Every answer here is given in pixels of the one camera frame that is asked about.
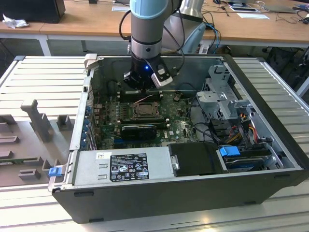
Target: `metal bracket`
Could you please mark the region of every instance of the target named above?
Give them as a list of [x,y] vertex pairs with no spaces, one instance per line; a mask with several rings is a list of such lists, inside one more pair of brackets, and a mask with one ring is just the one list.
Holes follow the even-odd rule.
[[98,64],[98,55],[97,54],[87,54],[85,56],[84,65],[86,70],[90,70],[96,67]]

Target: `white paper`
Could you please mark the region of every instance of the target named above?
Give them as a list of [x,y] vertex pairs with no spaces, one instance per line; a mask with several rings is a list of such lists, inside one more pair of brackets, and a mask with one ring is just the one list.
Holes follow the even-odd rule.
[[253,18],[253,19],[270,19],[264,14],[245,14],[237,13],[241,18]]
[[128,10],[130,10],[130,7],[129,6],[112,6],[112,11],[124,11],[124,12],[127,12]]
[[27,24],[27,22],[23,19],[20,19],[20,20],[11,19],[11,18],[6,17],[4,14],[3,14],[2,23],[4,23],[7,27],[13,28],[13,29],[29,26],[29,24]]

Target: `metal workbench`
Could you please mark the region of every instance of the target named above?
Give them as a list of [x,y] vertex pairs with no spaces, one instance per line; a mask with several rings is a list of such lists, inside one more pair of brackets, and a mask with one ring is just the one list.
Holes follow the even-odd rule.
[[[53,65],[69,67],[69,58],[36,57],[36,63],[28,68],[28,74],[38,72],[42,63],[49,63],[44,72],[52,71]],[[83,58],[72,63],[82,63]],[[291,88],[265,63],[255,58],[236,58],[236,63],[242,68],[264,100],[273,109],[281,122],[296,139],[304,152],[309,155],[309,108]],[[24,65],[14,61],[9,71],[4,75],[7,80],[0,79],[0,111],[3,100],[3,86],[9,88],[12,75],[22,75]],[[64,78],[64,75],[79,75],[84,77],[84,69],[72,67],[58,69],[53,78]],[[80,93],[80,89],[72,88],[70,94]],[[1,231],[100,231],[100,232],[145,232],[145,231],[309,231],[309,182],[305,181],[296,187],[280,190],[261,205],[214,209],[192,213],[167,216],[145,217],[121,221],[107,221],[90,224],[76,224],[69,214],[57,203],[47,190],[47,184],[22,187],[6,187],[0,189],[0,228]]]

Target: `motherboard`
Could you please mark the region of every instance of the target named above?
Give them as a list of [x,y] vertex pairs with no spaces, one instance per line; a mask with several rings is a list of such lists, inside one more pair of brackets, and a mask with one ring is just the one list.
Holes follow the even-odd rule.
[[190,104],[189,98],[177,92],[118,95],[98,101],[94,106],[98,149],[198,142],[188,118]]

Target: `slotted metal surface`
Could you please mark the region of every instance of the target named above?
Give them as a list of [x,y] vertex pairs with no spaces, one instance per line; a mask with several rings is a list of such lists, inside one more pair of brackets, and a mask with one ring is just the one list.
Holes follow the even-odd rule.
[[[45,59],[57,63],[59,58],[31,57],[26,61],[27,63],[39,64],[48,62]],[[63,58],[67,63],[74,63],[74,59],[70,57]],[[251,66],[253,69],[257,69],[257,65],[262,66],[256,59],[240,59],[237,61],[241,65],[255,65]],[[52,80],[55,80],[55,78],[62,80],[63,77],[75,80],[74,76],[74,74],[58,74],[52,77]],[[250,76],[251,80],[255,77],[264,79],[269,78],[269,73],[250,73],[247,76]],[[20,80],[25,80],[23,74],[18,77],[21,78]],[[51,76],[42,74],[41,77],[50,78]],[[32,80],[33,78],[40,80],[41,77],[35,75]],[[290,101],[290,94],[283,88],[259,89],[258,91],[267,102],[295,102]],[[74,100],[77,99],[80,93],[53,92],[49,93],[49,98],[46,98],[46,93],[18,93],[12,94],[11,101],[20,101],[20,98],[33,95],[38,100],[48,100],[49,98],[54,100],[62,98]],[[0,101],[8,101],[8,98],[8,94],[0,94]],[[302,109],[302,106],[297,108],[276,108],[274,112],[283,123],[286,123],[286,126],[293,127],[297,125],[298,120],[301,120],[302,124],[307,122],[308,114]],[[309,133],[299,132],[293,134],[293,137],[303,149],[309,149]],[[72,221],[69,214],[48,192],[47,186],[29,186],[24,190],[16,190],[16,187],[12,187],[0,190],[0,218],[0,230],[4,232],[307,232],[309,231],[309,181],[307,180],[296,187],[284,188],[260,205],[83,225]]]
[[[295,96],[293,90],[265,62],[255,58],[234,60],[303,151],[309,155],[309,110],[306,103]],[[247,99],[240,86],[236,84],[235,87],[241,97]]]
[[75,119],[84,78],[84,57],[26,57],[0,83],[0,114],[29,120],[20,109],[25,99],[36,99],[48,119]]

